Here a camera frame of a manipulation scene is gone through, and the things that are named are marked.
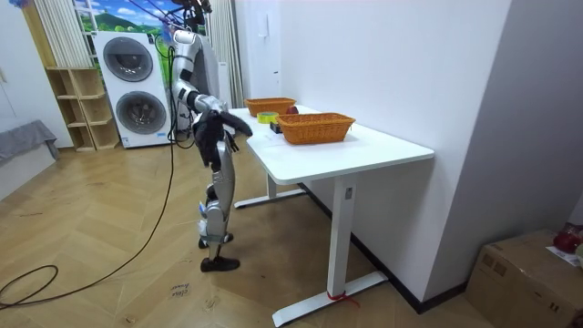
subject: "baseboard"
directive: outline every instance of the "baseboard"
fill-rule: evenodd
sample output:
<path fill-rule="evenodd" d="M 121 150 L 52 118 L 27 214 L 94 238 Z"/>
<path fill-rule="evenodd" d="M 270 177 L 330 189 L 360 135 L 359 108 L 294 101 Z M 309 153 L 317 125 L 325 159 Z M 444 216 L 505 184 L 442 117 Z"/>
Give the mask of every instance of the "baseboard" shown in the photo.
<path fill-rule="evenodd" d="M 324 214 L 326 214 L 326 216 L 328 216 L 328 218 L 332 219 L 332 211 L 328 209 L 326 205 L 324 205 L 324 203 L 322 203 L 322 201 L 318 199 L 318 197 L 316 197 L 316 195 L 314 195 L 313 192 L 306 185 L 304 185 L 303 183 L 299 183 L 298 186 L 306 191 L 308 196 L 310 196 L 313 202 L 320 208 L 320 210 L 324 212 Z M 364 246 L 363 242 L 360 241 L 353 233 L 351 233 L 350 240 L 354 244 L 354 246 L 356 246 L 356 248 L 358 248 L 364 254 L 368 261 L 370 261 L 378 271 L 384 273 L 389 278 L 389 282 L 393 285 L 393 287 L 401 294 L 401 296 L 403 296 L 403 298 L 409 303 L 409 305 L 411 305 L 411 307 L 418 314 L 424 313 L 465 291 L 467 282 L 462 283 L 450 290 L 442 292 L 427 301 L 420 302 L 413 295 L 413 293 L 409 291 L 409 289 L 405 287 L 405 285 L 401 281 L 399 281 L 397 277 L 395 277 L 395 275 L 389 270 L 389 268 L 387 268 L 381 262 L 381 260 L 374 256 L 371 250 Z"/>

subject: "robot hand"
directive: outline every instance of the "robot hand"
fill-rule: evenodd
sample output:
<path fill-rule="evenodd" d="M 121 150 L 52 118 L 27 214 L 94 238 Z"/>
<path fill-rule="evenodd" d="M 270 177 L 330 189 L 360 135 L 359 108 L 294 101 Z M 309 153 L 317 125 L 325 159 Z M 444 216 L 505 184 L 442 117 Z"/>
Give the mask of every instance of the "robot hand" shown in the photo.
<path fill-rule="evenodd" d="M 235 130 L 248 137 L 253 135 L 247 123 L 226 111 L 205 110 L 197 119 L 198 121 L 192 126 L 194 141 L 199 148 L 204 166 L 208 167 L 210 164 L 213 171 L 220 169 L 220 156 L 217 151 L 217 143 L 224 140 L 225 136 L 229 139 L 228 143 L 231 149 L 233 151 L 239 150 L 232 136 L 223 129 L 223 124 L 235 128 Z"/>

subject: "table leg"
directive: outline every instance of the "table leg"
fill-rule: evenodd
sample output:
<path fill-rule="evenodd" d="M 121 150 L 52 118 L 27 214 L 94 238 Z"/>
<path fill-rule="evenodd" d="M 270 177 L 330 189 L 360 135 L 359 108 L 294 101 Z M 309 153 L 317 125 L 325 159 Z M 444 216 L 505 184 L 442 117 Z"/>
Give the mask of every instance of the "table leg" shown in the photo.
<path fill-rule="evenodd" d="M 267 196 L 261 196 L 250 200 L 237 201 L 235 203 L 235 209 L 243 209 L 247 206 L 261 205 L 267 202 L 283 200 L 289 197 L 300 196 L 306 193 L 305 190 L 302 189 L 277 192 L 277 185 L 275 184 L 275 181 L 273 181 L 269 173 L 266 174 L 266 176 L 267 176 Z"/>
<path fill-rule="evenodd" d="M 344 293 L 346 295 L 352 295 L 388 280 L 381 272 L 373 272 L 352 282 L 345 283 L 355 195 L 355 175 L 335 178 L 327 292 L 297 302 L 274 313 L 272 318 L 276 327 L 319 310 L 326 305 L 338 302 L 331 300 L 328 294 L 332 297 L 340 296 Z"/>

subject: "cardboard box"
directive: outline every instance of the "cardboard box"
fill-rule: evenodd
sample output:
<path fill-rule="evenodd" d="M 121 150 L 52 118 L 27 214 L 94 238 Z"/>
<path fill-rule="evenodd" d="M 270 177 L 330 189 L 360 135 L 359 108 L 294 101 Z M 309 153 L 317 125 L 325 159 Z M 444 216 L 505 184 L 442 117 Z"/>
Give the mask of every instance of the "cardboard box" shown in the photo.
<path fill-rule="evenodd" d="M 583 327 L 583 270 L 545 248 L 554 238 L 538 231 L 484 246 L 466 299 L 497 328 Z"/>

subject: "humanoid robot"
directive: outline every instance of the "humanoid robot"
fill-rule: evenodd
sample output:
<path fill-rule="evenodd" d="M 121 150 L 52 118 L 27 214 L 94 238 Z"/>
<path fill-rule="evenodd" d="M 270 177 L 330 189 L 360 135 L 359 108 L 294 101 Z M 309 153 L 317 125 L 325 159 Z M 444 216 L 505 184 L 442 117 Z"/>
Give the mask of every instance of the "humanoid robot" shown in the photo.
<path fill-rule="evenodd" d="M 205 167 L 212 169 L 212 183 L 207 187 L 207 200 L 200 205 L 203 217 L 199 225 L 201 249 L 209 249 L 209 257 L 200 264 L 203 272 L 230 271 L 240 266 L 235 259 L 220 256 L 223 243 L 232 241 L 227 233 L 230 206 L 235 190 L 235 170 L 231 151 L 239 148 L 223 124 L 251 136 L 249 126 L 229 114 L 226 104 L 209 93 L 214 88 L 216 58 L 206 40 L 193 32 L 178 30 L 173 41 L 176 55 L 172 73 L 173 101 L 197 114 L 192 126 L 194 139 Z"/>

